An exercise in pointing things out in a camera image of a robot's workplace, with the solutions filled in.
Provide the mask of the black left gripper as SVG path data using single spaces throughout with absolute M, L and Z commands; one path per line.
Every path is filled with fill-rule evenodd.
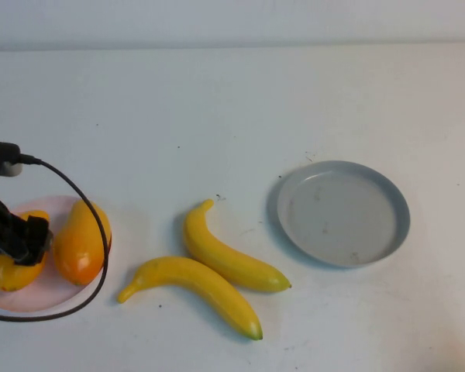
M 19 217 L 14 217 L 0 201 L 0 254 L 14 259 L 14 263 L 31 267 L 43 261 L 53 238 L 50 222 L 44 217 L 29 216 L 26 220 L 26 237 L 31 243 L 26 246 L 16 228 L 23 227 Z

